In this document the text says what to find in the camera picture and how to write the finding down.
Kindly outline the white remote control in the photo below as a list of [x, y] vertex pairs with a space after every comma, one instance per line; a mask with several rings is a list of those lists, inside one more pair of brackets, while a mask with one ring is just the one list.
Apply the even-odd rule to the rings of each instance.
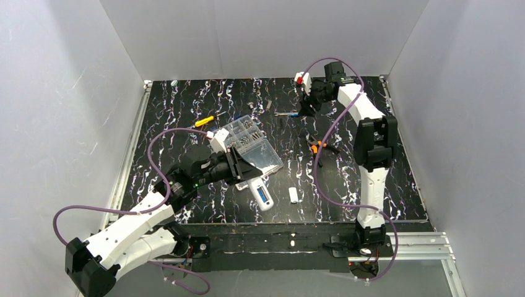
[[274, 200], [262, 178], [250, 179], [247, 185], [261, 211], [270, 210], [274, 206]]

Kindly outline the blue battery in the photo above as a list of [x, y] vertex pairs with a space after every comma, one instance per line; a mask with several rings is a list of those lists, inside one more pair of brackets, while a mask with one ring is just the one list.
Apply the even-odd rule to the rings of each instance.
[[266, 205], [271, 204], [271, 197], [268, 196], [267, 191], [263, 187], [258, 188], [258, 193], [259, 193], [259, 196], [263, 204], [266, 204]]

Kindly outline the white battery cover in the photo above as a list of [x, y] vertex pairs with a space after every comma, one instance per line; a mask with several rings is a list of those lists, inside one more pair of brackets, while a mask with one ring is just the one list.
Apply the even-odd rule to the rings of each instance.
[[297, 204], [299, 199], [298, 199], [298, 191], [295, 187], [290, 187], [289, 188], [289, 198], [290, 198], [290, 203], [291, 204]]

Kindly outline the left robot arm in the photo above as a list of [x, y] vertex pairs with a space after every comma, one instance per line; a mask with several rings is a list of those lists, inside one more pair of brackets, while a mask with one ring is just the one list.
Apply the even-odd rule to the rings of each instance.
[[129, 215], [87, 239], [66, 243], [65, 272], [84, 296], [105, 296], [118, 279], [158, 256], [187, 250], [190, 235], [176, 223], [156, 229], [197, 197], [197, 190], [219, 181], [229, 185], [262, 176], [234, 147], [212, 152], [193, 145]]

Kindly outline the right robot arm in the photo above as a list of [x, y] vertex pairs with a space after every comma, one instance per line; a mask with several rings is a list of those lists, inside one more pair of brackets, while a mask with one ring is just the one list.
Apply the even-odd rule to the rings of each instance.
[[336, 101], [355, 121], [353, 148], [361, 177], [360, 204], [355, 231], [340, 247], [358, 252], [372, 250], [386, 243], [383, 199], [386, 177], [396, 154], [397, 119], [370, 101], [362, 78], [345, 73], [346, 63], [335, 58], [328, 61], [324, 79], [313, 79], [308, 71], [295, 74], [294, 81], [303, 90], [299, 115], [314, 116], [323, 103]]

